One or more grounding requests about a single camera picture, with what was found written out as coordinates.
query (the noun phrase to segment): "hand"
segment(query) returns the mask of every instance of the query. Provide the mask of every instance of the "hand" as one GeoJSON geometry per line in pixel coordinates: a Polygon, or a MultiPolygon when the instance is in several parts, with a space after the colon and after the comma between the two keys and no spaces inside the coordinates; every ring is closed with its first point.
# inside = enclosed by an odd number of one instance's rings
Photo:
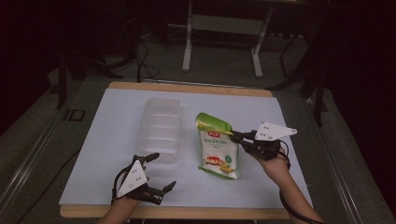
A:
{"type": "Polygon", "coordinates": [[[276,183],[282,183],[286,178],[290,178],[288,164],[286,162],[286,158],[281,155],[277,155],[277,157],[265,161],[259,157],[251,155],[254,159],[256,159],[259,164],[264,169],[264,172],[276,183]]]}
{"type": "Polygon", "coordinates": [[[140,201],[122,197],[114,201],[98,224],[122,224],[132,215],[140,201]]]}

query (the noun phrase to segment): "gray floor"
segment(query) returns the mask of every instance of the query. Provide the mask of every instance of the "gray floor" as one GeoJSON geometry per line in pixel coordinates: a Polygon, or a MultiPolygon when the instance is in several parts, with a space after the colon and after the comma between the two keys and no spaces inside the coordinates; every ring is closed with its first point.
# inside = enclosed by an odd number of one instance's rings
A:
{"type": "MultiPolygon", "coordinates": [[[[148,46],[145,61],[148,67],[147,71],[142,70],[145,81],[263,89],[285,80],[278,58],[287,39],[281,36],[265,38],[260,53],[264,77],[257,79],[250,60],[249,38],[244,39],[246,41],[243,44],[236,45],[214,43],[207,39],[205,33],[195,35],[199,38],[194,38],[191,70],[188,73],[181,71],[185,43],[183,30],[175,29],[167,41],[157,40],[155,35],[145,36],[143,42],[148,46]]],[[[288,51],[285,60],[289,71],[299,62],[305,48],[304,41],[298,39],[288,51]]],[[[141,46],[140,57],[144,53],[145,48],[141,46]]],[[[125,81],[135,81],[136,64],[117,73],[125,76],[125,81]]],[[[0,180],[5,183],[0,186],[2,192],[7,191],[6,183],[12,179],[29,152],[39,147],[43,151],[37,155],[38,162],[26,176],[24,187],[10,199],[10,207],[2,210],[7,215],[0,222],[16,223],[34,204],[22,223],[95,223],[96,218],[69,219],[59,214],[58,202],[76,158],[66,164],[48,189],[46,186],[67,159],[81,148],[103,92],[111,81],[94,72],[84,82],[69,81],[69,101],[63,109],[55,109],[57,95],[46,93],[1,137],[0,180]],[[68,108],[85,110],[87,114],[84,120],[63,121],[68,108]],[[52,121],[57,121],[56,125],[49,125],[52,121]],[[46,193],[43,198],[35,203],[44,190],[46,193]]],[[[324,127],[319,128],[312,119],[312,105],[298,94],[301,84],[296,83],[274,92],[274,95],[281,104],[287,124],[299,130],[300,134],[293,137],[292,141],[316,209],[328,223],[395,223],[331,93],[326,91],[325,105],[328,112],[322,113],[324,127]]],[[[265,220],[260,223],[287,221],[265,220]]]]}

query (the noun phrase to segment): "green snack bag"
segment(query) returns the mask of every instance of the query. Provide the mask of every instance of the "green snack bag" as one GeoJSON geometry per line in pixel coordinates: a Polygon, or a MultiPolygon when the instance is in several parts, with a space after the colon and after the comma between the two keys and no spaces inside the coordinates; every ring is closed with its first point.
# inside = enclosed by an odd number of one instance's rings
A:
{"type": "Polygon", "coordinates": [[[228,133],[231,125],[206,113],[200,113],[196,125],[201,142],[201,170],[231,179],[237,179],[238,144],[231,141],[228,133]]]}

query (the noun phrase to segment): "cable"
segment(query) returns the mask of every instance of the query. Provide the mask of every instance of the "cable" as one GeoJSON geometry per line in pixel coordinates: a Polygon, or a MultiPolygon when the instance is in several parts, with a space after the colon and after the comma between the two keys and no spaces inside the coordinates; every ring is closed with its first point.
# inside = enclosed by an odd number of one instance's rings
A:
{"type": "Polygon", "coordinates": [[[96,69],[97,71],[103,73],[107,77],[122,78],[121,76],[110,72],[107,68],[105,68],[104,66],[99,64],[97,61],[95,61],[95,60],[93,60],[91,58],[88,58],[87,56],[85,56],[84,54],[79,52],[78,50],[74,49],[74,50],[72,50],[72,52],[75,54],[75,56],[78,56],[79,59],[82,60],[84,63],[86,63],[88,66],[90,66],[90,67],[96,69]]]}
{"type": "Polygon", "coordinates": [[[116,53],[119,53],[120,43],[121,43],[121,40],[122,40],[123,33],[125,32],[125,27],[126,27],[127,25],[128,25],[128,22],[125,22],[125,23],[122,25],[122,27],[121,27],[121,30],[120,30],[120,38],[119,38],[119,42],[117,42],[117,47],[116,47],[116,53]]]}
{"type": "Polygon", "coordinates": [[[125,173],[128,173],[130,170],[131,170],[131,168],[133,167],[134,165],[133,164],[131,164],[131,165],[129,165],[129,166],[127,166],[127,167],[125,167],[125,168],[123,168],[117,175],[116,175],[116,178],[114,179],[114,184],[113,184],[113,189],[111,190],[111,204],[113,204],[113,202],[115,201],[115,200],[118,200],[118,199],[120,199],[120,198],[123,198],[124,196],[121,196],[121,197],[118,197],[117,196],[117,189],[119,189],[119,188],[117,188],[117,184],[119,183],[119,178],[122,176],[122,175],[124,175],[125,173]]]}
{"type": "Polygon", "coordinates": [[[137,83],[141,83],[142,80],[141,80],[141,74],[140,74],[140,72],[141,72],[142,66],[143,66],[143,64],[144,64],[144,62],[145,62],[145,60],[146,60],[146,58],[148,57],[149,48],[148,48],[148,46],[147,46],[146,44],[144,44],[144,43],[141,42],[140,40],[138,40],[137,43],[143,45],[143,47],[145,47],[145,49],[146,49],[145,56],[143,57],[143,59],[142,59],[140,62],[139,62],[140,58],[136,55],[136,61],[137,61],[137,83]]]}
{"type": "Polygon", "coordinates": [[[157,84],[160,84],[160,82],[157,80],[157,78],[155,78],[156,76],[158,76],[158,75],[160,74],[160,70],[158,70],[158,69],[155,68],[155,67],[148,66],[148,65],[146,65],[146,64],[143,64],[143,67],[145,68],[145,70],[146,70],[146,72],[148,73],[148,75],[149,75],[152,79],[154,79],[155,82],[157,82],[157,84]],[[152,75],[152,74],[149,72],[148,68],[155,69],[155,70],[157,71],[157,74],[152,75]]]}
{"type": "Polygon", "coordinates": [[[29,207],[29,209],[21,216],[21,218],[17,221],[17,223],[21,223],[27,215],[35,208],[35,206],[38,204],[38,202],[43,198],[43,196],[47,193],[47,191],[50,189],[51,185],[55,181],[55,179],[58,177],[58,175],[61,173],[61,171],[64,169],[64,167],[75,157],[77,154],[81,151],[81,148],[77,150],[67,161],[62,165],[61,169],[59,169],[58,173],[51,179],[47,187],[43,190],[43,192],[38,196],[38,198],[35,200],[35,202],[29,207]]]}
{"type": "MultiPolygon", "coordinates": [[[[172,35],[178,35],[178,34],[184,32],[184,31],[187,31],[187,28],[184,28],[184,27],[183,27],[183,28],[180,28],[180,30],[174,31],[172,34],[167,35],[166,38],[167,38],[167,37],[170,37],[170,36],[172,36],[172,35]]],[[[160,37],[158,37],[158,36],[157,36],[156,39],[154,39],[154,38],[147,38],[147,37],[149,37],[149,36],[151,36],[151,35],[156,35],[156,33],[153,32],[153,31],[148,32],[148,33],[146,33],[146,34],[144,34],[144,35],[141,35],[141,36],[139,37],[139,39],[145,40],[145,41],[150,41],[150,42],[159,42],[159,41],[163,41],[163,39],[160,38],[160,37]]]]}
{"type": "MultiPolygon", "coordinates": [[[[286,151],[285,153],[278,151],[278,154],[283,156],[286,159],[286,163],[288,165],[288,168],[290,169],[290,160],[289,160],[289,146],[288,144],[286,144],[284,141],[279,140],[281,143],[283,143],[286,146],[286,151]]],[[[279,198],[280,201],[282,202],[282,205],[285,207],[286,211],[288,211],[288,213],[290,213],[292,216],[297,217],[298,219],[309,223],[309,224],[325,224],[324,222],[319,222],[319,221],[315,221],[309,217],[304,217],[300,214],[298,214],[297,212],[295,212],[285,201],[285,199],[283,198],[282,192],[279,191],[279,198]]]]}
{"type": "Polygon", "coordinates": [[[129,62],[129,63],[127,63],[127,64],[125,64],[125,66],[124,67],[122,67],[122,68],[120,68],[119,70],[117,70],[117,71],[114,71],[114,73],[118,73],[118,72],[120,72],[120,71],[123,71],[123,70],[125,70],[125,69],[127,69],[127,68],[129,68],[132,64],[134,64],[134,62],[129,62]]]}

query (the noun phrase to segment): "transparent plastic tray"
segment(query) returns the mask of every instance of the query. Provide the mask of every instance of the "transparent plastic tray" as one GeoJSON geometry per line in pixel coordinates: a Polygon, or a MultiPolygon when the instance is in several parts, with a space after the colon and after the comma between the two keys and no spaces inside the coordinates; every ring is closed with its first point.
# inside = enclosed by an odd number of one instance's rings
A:
{"type": "Polygon", "coordinates": [[[148,99],[136,139],[136,149],[142,156],[158,152],[159,162],[177,161],[182,139],[183,111],[180,101],[148,99]]]}

